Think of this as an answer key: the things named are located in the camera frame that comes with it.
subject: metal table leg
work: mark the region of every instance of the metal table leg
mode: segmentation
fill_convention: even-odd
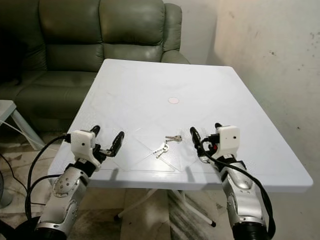
[[[142,197],[140,200],[136,201],[135,203],[133,203],[132,205],[128,206],[127,208],[125,208],[122,212],[120,212],[118,215],[115,215],[113,217],[113,219],[119,220],[120,218],[122,218],[124,216],[124,214],[126,214],[127,212],[130,212],[132,209],[134,209],[135,207],[139,206],[140,204],[144,203],[148,198],[150,198],[158,189],[150,189],[148,190],[148,192],[146,193],[146,195],[144,197]]]
[[[181,192],[178,190],[171,190],[171,191],[177,196],[177,198],[183,203],[183,205],[187,209],[189,209],[191,212],[198,215],[200,218],[202,218],[204,221],[206,221],[212,227],[215,227],[217,225],[213,220],[209,219],[208,217],[203,215],[201,212],[199,212],[197,209],[195,209],[193,206],[191,206],[189,203],[187,203],[186,195],[183,191],[181,191]]]
[[[21,116],[21,114],[14,110],[11,114],[12,119],[17,124],[17,126],[20,128],[21,132],[23,132],[27,136],[27,140],[30,143],[30,145],[33,147],[34,150],[40,150],[45,145],[44,141],[36,134],[36,132],[30,127],[30,125],[27,123],[27,121]]]

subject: black wire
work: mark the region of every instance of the black wire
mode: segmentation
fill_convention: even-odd
[[[25,193],[27,193],[27,188],[26,186],[18,179],[16,178],[15,174],[14,174],[14,170],[10,164],[10,162],[5,158],[5,156],[3,156],[1,153],[0,153],[0,156],[1,158],[6,162],[6,164],[9,166],[10,170],[11,170],[11,173],[12,173],[12,177],[14,180],[16,180],[25,190]],[[45,206],[46,204],[45,203],[38,203],[38,202],[31,202],[31,204],[34,204],[34,205],[41,205],[41,206]]]
[[[27,217],[28,217],[28,216],[31,216],[31,204],[32,204],[32,203],[31,203],[31,197],[30,197],[30,195],[28,196],[28,191],[30,190],[30,187],[31,187],[32,172],[33,172],[33,170],[34,170],[34,168],[35,168],[35,165],[36,165],[37,161],[39,160],[40,156],[44,153],[44,151],[45,151],[51,144],[53,144],[55,141],[58,141],[58,140],[60,140],[60,139],[65,139],[65,135],[58,136],[58,137],[52,139],[50,142],[48,142],[48,143],[40,150],[40,152],[38,152],[38,154],[35,156],[34,160],[33,160],[32,163],[31,163],[31,166],[30,166],[29,172],[28,172],[28,179],[27,179],[27,183],[26,183],[26,189],[27,189],[27,191],[26,191],[26,197],[25,197],[25,202],[24,202],[24,205],[27,205],[27,208],[26,208],[26,207],[25,207],[25,208],[29,210],[28,213],[25,212],[25,214],[26,214]]]
[[[18,239],[16,236],[17,235],[16,230],[12,226],[2,221],[1,219],[0,219],[0,234],[2,234],[5,239]]]
[[[1,158],[3,158],[3,160],[6,162],[6,164],[8,164],[8,166],[9,166],[9,168],[10,168],[10,170],[11,170],[13,179],[16,180],[19,184],[21,184],[21,186],[22,186],[22,187],[24,188],[24,190],[27,192],[26,186],[25,186],[18,178],[16,178],[16,176],[15,176],[15,174],[14,174],[14,170],[12,169],[9,161],[8,161],[8,160],[5,158],[5,156],[3,156],[1,153],[0,153],[0,156],[1,156]]]
[[[40,152],[36,155],[36,157],[34,158],[33,162],[31,163],[29,172],[28,172],[28,180],[27,180],[27,184],[26,187],[29,190],[30,186],[31,186],[31,176],[32,176],[32,171],[34,170],[34,167],[38,161],[38,159],[40,158],[40,156],[44,153],[44,151],[51,145],[53,144],[55,141],[60,140],[60,139],[64,139],[65,135],[62,136],[58,136],[54,139],[52,139],[50,142],[48,142],[41,150]]]
[[[33,189],[35,188],[35,186],[42,180],[44,179],[50,179],[50,178],[57,178],[59,177],[60,174],[53,174],[53,175],[47,175],[47,176],[42,176],[40,178],[38,178],[37,180],[34,181],[34,183],[32,184],[32,186],[30,187],[30,189],[28,190],[27,194],[26,194],[26,198],[24,201],[24,210],[25,210],[25,214],[28,220],[30,220],[32,218],[31,215],[31,205],[28,202],[28,199],[31,198],[31,193],[33,191]]]
[[[275,223],[275,220],[274,220],[274,213],[273,213],[273,208],[272,208],[272,204],[271,204],[271,200],[268,196],[268,193],[267,191],[265,190],[265,188],[263,187],[263,185],[261,184],[261,182],[255,178],[254,176],[252,176],[250,173],[248,173],[247,171],[245,170],[242,170],[241,168],[239,167],[236,167],[234,165],[231,165],[229,163],[225,163],[223,161],[220,161],[220,160],[217,160],[217,159],[214,159],[212,156],[210,156],[204,149],[204,142],[206,141],[206,139],[202,140],[200,142],[200,148],[201,150],[203,151],[203,153],[205,154],[205,156],[210,159],[211,161],[213,161],[214,163],[218,163],[220,165],[223,165],[225,167],[228,167],[228,168],[231,168],[231,169],[234,169],[240,173],[242,173],[243,175],[247,176],[248,178],[250,178],[261,190],[261,196],[262,196],[262,201],[263,201],[263,204],[265,206],[265,209],[266,209],[266,212],[269,216],[269,227],[268,227],[268,235],[270,237],[270,239],[272,239],[275,235],[275,232],[276,232],[276,223]]]

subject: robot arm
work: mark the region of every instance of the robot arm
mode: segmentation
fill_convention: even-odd
[[[96,144],[99,126],[91,131],[76,130],[67,137],[74,154],[75,164],[69,164],[64,173],[52,185],[51,196],[35,227],[35,239],[65,240],[77,218],[90,177],[99,171],[106,157],[114,157],[121,147],[124,132],[121,131],[109,150]]]
[[[236,126],[216,123],[216,133],[200,140],[197,130],[190,129],[194,147],[199,157],[209,156],[210,163],[217,168],[222,188],[227,198],[227,211],[235,240],[269,240],[263,218],[262,207],[256,195],[256,184],[248,176],[232,166],[247,171],[243,161],[237,161],[240,145],[240,130]],[[203,144],[208,143],[208,150]]]

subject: sofa cushion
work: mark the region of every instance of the sofa cushion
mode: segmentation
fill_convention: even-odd
[[[95,72],[47,71],[21,90],[16,105],[29,118],[73,119],[93,83]]]
[[[163,39],[162,0],[101,0],[102,39],[108,44],[159,45]]]
[[[47,66],[51,71],[98,72],[104,61],[101,44],[46,46]]]
[[[190,62],[177,50],[164,52],[161,62],[169,64],[190,64]]]
[[[16,85],[16,81],[4,82],[0,84],[0,99],[15,101],[17,95],[21,92],[21,90],[28,87],[37,78],[45,73],[46,71],[23,71],[21,74],[21,84]]]
[[[27,45],[24,70],[46,70],[46,49],[38,13],[39,0],[1,0],[0,28]]]
[[[128,44],[103,44],[106,59],[122,59],[145,62],[160,62],[162,46]]]
[[[41,0],[39,17],[49,44],[101,43],[99,0]]]
[[[163,32],[163,51],[178,50],[181,43],[182,10],[179,6],[166,3]]]
[[[73,122],[70,119],[56,119],[56,118],[40,118],[28,117],[28,123],[32,125],[34,130],[44,132],[67,132]]]

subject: key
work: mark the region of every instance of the key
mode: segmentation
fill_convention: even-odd
[[[163,153],[168,152],[168,150],[169,150],[169,145],[165,143],[163,145],[163,148],[157,151],[158,155],[155,158],[158,159]]]
[[[165,147],[165,145],[166,145],[166,143],[165,143],[165,142],[163,142],[163,143],[161,144],[161,146],[160,146],[158,149],[156,149],[156,150],[154,150],[154,151],[153,151],[153,153],[154,153],[154,154],[156,154],[156,153],[158,153],[158,152],[162,151],[162,150],[163,150],[163,148]]]
[[[170,141],[181,142],[182,141],[182,136],[181,135],[165,136],[165,138],[167,139],[167,140],[165,140],[166,142],[170,142]]]

